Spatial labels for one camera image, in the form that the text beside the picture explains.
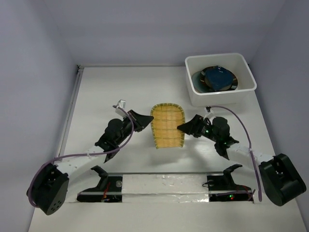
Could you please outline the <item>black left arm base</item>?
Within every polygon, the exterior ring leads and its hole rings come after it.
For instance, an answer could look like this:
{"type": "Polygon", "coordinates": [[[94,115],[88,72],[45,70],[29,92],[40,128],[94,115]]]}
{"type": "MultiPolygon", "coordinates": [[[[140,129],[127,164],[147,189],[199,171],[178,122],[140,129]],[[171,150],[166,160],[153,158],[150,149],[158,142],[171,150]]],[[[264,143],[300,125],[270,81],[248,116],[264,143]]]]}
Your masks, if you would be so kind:
{"type": "Polygon", "coordinates": [[[91,170],[98,174],[100,180],[95,187],[78,193],[76,200],[81,203],[121,203],[123,176],[110,176],[100,166],[94,166],[91,170]]]}

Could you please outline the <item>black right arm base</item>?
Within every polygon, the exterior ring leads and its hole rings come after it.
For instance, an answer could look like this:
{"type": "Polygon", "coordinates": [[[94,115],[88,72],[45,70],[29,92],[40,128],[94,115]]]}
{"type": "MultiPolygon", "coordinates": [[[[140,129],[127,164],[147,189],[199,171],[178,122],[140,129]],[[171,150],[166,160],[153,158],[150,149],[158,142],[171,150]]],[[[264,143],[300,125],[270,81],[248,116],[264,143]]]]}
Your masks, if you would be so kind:
{"type": "Polygon", "coordinates": [[[241,164],[234,164],[224,169],[221,175],[207,175],[207,182],[202,186],[209,190],[210,202],[254,202],[255,190],[233,180],[231,173],[240,167],[241,164]]]}

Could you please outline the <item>green yellow woven tray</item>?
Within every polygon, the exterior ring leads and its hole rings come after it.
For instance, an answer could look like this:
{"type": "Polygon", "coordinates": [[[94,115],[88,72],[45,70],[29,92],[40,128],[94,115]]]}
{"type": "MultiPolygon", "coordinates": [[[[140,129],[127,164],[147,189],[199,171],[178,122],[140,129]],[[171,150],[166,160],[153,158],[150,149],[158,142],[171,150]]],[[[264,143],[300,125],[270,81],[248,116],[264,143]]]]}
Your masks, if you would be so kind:
{"type": "Polygon", "coordinates": [[[151,109],[154,144],[157,149],[183,147],[184,133],[177,129],[185,123],[182,107],[175,103],[156,104],[151,109]]]}

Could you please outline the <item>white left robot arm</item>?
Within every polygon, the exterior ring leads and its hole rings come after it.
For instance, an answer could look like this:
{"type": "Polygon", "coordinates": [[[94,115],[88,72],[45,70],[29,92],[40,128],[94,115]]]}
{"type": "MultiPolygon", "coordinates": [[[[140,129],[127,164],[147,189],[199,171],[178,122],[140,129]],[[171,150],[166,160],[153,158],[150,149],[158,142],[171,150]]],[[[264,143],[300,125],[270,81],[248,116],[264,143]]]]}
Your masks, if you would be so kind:
{"type": "Polygon", "coordinates": [[[108,125],[95,146],[98,153],[80,153],[56,157],[41,166],[34,175],[26,192],[29,203],[41,209],[46,215],[55,213],[64,203],[69,183],[92,170],[97,174],[90,179],[92,190],[107,192],[110,187],[108,173],[99,166],[102,156],[108,162],[132,138],[134,132],[144,130],[153,116],[140,115],[133,110],[126,112],[116,107],[116,112],[123,118],[114,118],[108,125]]]}

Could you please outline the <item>grey blue round plate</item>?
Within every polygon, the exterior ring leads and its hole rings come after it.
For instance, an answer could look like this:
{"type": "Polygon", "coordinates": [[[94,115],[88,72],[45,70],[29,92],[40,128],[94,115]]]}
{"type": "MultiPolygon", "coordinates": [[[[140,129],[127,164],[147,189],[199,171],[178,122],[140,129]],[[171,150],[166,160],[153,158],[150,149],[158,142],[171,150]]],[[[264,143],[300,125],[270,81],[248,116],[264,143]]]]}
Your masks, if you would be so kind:
{"type": "Polygon", "coordinates": [[[192,75],[192,83],[194,86],[194,89],[198,93],[209,93],[210,89],[209,87],[200,80],[200,72],[196,72],[192,75]]]}

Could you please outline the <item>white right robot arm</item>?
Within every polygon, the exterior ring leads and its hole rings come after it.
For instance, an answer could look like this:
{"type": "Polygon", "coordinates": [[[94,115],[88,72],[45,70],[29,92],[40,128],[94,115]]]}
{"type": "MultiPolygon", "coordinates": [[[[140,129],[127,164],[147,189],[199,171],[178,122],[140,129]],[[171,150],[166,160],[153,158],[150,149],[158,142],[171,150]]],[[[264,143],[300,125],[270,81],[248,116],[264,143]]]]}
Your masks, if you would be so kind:
{"type": "Polygon", "coordinates": [[[230,126],[223,117],[209,121],[195,115],[177,129],[195,138],[203,136],[212,140],[219,156],[258,171],[264,193],[277,206],[283,206],[307,191],[305,182],[287,155],[255,153],[252,148],[242,146],[230,135],[230,126]]]}

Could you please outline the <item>black rimmed beige plate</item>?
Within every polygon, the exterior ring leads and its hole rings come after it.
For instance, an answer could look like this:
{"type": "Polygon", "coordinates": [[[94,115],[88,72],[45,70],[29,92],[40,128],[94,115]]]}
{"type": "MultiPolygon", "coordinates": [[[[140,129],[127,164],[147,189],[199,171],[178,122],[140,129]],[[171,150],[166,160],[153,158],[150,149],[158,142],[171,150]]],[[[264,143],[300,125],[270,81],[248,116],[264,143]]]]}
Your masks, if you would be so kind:
{"type": "MultiPolygon", "coordinates": [[[[200,72],[200,76],[199,76],[201,82],[204,82],[204,72],[203,72],[203,70],[200,72]]],[[[226,90],[226,91],[235,90],[237,87],[238,87],[238,79],[236,78],[235,81],[233,82],[232,87],[229,88],[229,89],[226,90]]]]}

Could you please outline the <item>dark blue leaf plate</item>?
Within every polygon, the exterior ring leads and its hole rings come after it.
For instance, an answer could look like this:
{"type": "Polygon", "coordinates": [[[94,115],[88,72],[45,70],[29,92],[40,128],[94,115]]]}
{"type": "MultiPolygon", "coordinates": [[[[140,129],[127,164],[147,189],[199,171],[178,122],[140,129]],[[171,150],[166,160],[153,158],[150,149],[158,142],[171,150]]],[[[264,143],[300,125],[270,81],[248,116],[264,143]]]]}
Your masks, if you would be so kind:
{"type": "Polygon", "coordinates": [[[225,91],[232,87],[235,75],[221,66],[211,66],[203,70],[204,82],[213,91],[225,91]]]}

